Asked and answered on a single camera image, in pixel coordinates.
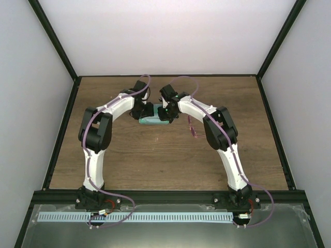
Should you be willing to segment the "blue-grey glasses case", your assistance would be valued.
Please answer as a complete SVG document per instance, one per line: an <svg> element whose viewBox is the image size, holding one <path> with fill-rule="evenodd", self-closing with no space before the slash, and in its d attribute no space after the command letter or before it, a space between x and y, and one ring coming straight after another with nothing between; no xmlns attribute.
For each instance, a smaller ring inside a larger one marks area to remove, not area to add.
<svg viewBox="0 0 331 248"><path fill-rule="evenodd" d="M145 117L139 119L139 124L142 125L167 125L169 121L161 121L158 116L158 107L162 106L162 104L153 104L154 105L154 116Z"/></svg>

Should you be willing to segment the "pink transparent sunglasses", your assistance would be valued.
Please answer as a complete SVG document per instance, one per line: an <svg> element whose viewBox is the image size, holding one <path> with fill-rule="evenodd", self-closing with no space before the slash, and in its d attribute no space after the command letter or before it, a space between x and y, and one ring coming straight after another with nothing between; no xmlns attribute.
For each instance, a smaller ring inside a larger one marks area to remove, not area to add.
<svg viewBox="0 0 331 248"><path fill-rule="evenodd" d="M191 132L191 134L192 134L192 136L194 138L205 137L205 135L197 135L197 132L195 131L195 129L194 129L193 125L192 125L192 120L191 120L191 116L190 115L187 116L187 120L188 120L188 124L189 124L189 130L190 130L190 132Z"/></svg>

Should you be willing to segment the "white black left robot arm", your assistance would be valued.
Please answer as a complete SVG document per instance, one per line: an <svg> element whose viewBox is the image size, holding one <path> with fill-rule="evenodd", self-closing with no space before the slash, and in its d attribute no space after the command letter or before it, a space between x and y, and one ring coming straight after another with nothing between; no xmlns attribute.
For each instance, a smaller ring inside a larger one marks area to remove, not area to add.
<svg viewBox="0 0 331 248"><path fill-rule="evenodd" d="M88 107L84 112L78 134L85 155L83 186L92 191L87 202L95 209L101 208L106 202L106 196L98 190L104 187L104 153L111 142L113 121L130 110L138 118L145 107L153 106L147 102L147 98L146 92L135 96L120 93L110 102L99 107Z"/></svg>

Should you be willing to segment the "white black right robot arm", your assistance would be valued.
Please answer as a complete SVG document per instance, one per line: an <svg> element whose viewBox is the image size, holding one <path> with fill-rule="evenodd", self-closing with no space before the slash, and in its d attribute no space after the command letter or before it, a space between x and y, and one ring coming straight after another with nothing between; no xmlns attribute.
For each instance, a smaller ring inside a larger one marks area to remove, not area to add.
<svg viewBox="0 0 331 248"><path fill-rule="evenodd" d="M179 94L162 89L160 93L163 106L158 112L161 120L172 122L183 113L203 124L208 144L218 152L224 165L230 203L235 208L242 208L252 194L252 187L238 155L238 131L228 109L206 105L186 92Z"/></svg>

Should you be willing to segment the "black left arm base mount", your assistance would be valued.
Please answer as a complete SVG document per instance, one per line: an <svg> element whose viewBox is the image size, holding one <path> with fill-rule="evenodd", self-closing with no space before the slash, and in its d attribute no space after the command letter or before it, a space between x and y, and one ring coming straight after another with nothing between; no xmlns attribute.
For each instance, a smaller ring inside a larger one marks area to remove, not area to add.
<svg viewBox="0 0 331 248"><path fill-rule="evenodd" d="M91 191L85 187L77 190L76 209L97 211L102 209L119 209L121 203L115 196L109 196L99 191Z"/></svg>

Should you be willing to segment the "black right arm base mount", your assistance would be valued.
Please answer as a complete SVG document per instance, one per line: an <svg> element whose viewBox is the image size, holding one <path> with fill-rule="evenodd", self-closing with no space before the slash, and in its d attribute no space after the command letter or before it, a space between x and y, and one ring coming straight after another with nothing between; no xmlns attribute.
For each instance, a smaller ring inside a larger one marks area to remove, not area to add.
<svg viewBox="0 0 331 248"><path fill-rule="evenodd" d="M244 211L249 210L251 206L253 209L260 209L261 204L255 201L255 195L239 197L234 193L228 191L220 191L212 194L212 204L217 209L227 209L228 211Z"/></svg>

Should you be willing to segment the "black aluminium frame rail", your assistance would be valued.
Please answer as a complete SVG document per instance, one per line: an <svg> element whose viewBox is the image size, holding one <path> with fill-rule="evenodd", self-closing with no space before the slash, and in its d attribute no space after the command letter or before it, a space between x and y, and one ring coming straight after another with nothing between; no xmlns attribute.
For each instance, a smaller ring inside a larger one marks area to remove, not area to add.
<svg viewBox="0 0 331 248"><path fill-rule="evenodd" d="M156 190L123 190L112 191L112 194L119 194L125 203L130 203L124 199L130 197L138 205L140 204L196 204L207 203L230 203L230 193L228 191L156 191ZM306 193L302 190L270 191L275 203L303 203L306 202ZM32 204L75 204L78 198L78 190L40 190L33 193Z"/></svg>

